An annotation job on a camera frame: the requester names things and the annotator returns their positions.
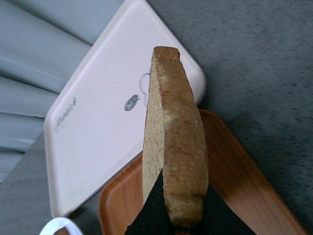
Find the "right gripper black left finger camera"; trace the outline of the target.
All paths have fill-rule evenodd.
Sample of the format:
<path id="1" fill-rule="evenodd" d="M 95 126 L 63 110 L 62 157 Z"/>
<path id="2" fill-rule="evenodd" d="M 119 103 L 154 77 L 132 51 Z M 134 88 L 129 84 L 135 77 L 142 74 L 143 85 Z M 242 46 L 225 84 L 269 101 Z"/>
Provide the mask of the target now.
<path id="1" fill-rule="evenodd" d="M 159 174 L 143 208 L 127 227 L 126 235 L 174 235 L 175 229 L 171 224 L 165 207 L 163 175 Z"/>

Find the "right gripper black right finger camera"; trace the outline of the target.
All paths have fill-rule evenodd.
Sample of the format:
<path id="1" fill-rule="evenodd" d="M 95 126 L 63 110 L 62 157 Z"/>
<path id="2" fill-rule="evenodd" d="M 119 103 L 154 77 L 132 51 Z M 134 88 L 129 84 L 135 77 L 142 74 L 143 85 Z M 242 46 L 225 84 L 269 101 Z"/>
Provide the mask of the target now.
<path id="1" fill-rule="evenodd" d="M 204 213 L 191 235 L 253 235 L 255 232 L 243 222 L 210 185 L 204 198 Z"/>

